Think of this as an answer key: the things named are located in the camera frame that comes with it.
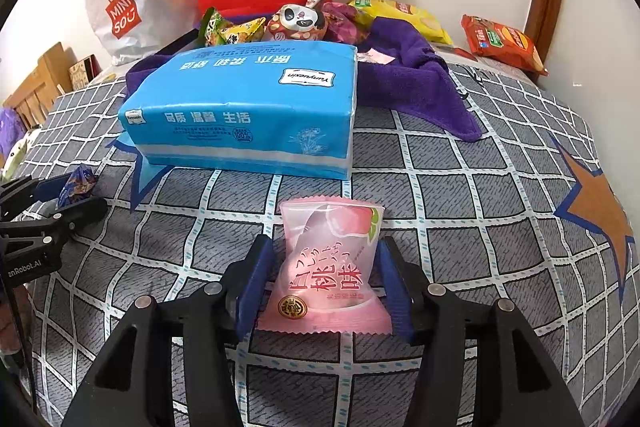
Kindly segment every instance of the wooden headboard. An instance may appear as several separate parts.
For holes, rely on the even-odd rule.
[[[62,44],[58,42],[38,59],[37,67],[4,101],[4,107],[14,108],[27,129],[43,124],[61,94],[58,86],[63,92],[73,89],[69,65]]]

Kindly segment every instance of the pink candy wrapper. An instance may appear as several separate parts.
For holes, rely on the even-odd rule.
[[[281,204],[287,253],[258,329],[390,334],[369,286],[384,210],[325,196]]]
[[[357,45],[369,36],[369,33],[356,20],[367,15],[356,7],[340,2],[326,2],[322,6],[327,28],[325,41],[343,42]]]

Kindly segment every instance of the orange star pattern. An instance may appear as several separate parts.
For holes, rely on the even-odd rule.
[[[622,301],[628,269],[628,244],[635,242],[625,211],[601,169],[590,171],[553,140],[575,178],[574,188],[560,203],[555,215],[607,238],[613,251]]]

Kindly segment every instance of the blue candy wrapper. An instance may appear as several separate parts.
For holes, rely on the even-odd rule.
[[[60,192],[58,198],[58,208],[69,206],[78,201],[85,200],[91,196],[95,184],[98,182],[98,176],[94,174],[91,167],[80,164],[69,176],[68,181]]]

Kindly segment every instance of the purple towel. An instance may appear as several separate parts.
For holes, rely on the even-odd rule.
[[[27,129],[15,109],[11,107],[0,109],[0,153],[5,160],[9,158],[15,143],[23,138],[26,132]]]
[[[160,66],[164,66],[171,58],[172,55],[151,55],[134,64],[125,75],[127,94],[124,99],[127,100],[134,94],[146,77],[156,71]]]
[[[376,17],[369,37],[358,46],[396,57],[389,64],[358,63],[358,105],[395,109],[473,142],[482,132],[465,107],[449,68],[411,24]]]

